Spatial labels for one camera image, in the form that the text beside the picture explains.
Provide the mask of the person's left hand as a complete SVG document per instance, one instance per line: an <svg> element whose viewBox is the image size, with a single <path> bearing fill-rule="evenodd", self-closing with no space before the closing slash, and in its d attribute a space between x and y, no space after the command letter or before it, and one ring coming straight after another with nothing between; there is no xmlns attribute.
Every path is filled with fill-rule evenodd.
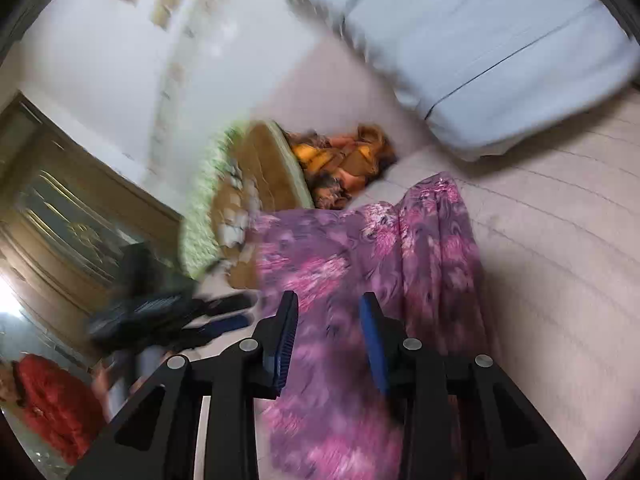
<svg viewBox="0 0 640 480"><path fill-rule="evenodd" d="M127 387L121 377L115 377L113 365L106 366L102 361L96 364L91 389L102 406L107 422L120 412L143 383L144 379L139 377L132 386Z"/></svg>

